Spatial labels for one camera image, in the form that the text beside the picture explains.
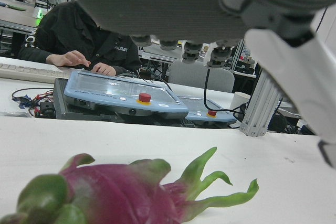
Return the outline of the white grey robot left hand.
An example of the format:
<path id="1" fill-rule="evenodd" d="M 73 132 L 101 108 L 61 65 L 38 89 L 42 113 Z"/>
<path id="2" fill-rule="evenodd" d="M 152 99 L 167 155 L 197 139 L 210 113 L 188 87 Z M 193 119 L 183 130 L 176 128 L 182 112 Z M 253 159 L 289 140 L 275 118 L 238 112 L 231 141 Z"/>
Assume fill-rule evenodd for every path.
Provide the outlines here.
<path id="1" fill-rule="evenodd" d="M 244 39 L 266 74 L 320 136 L 335 167 L 335 56 L 311 28 L 335 0 L 78 0 L 103 28 L 135 43 Z"/>

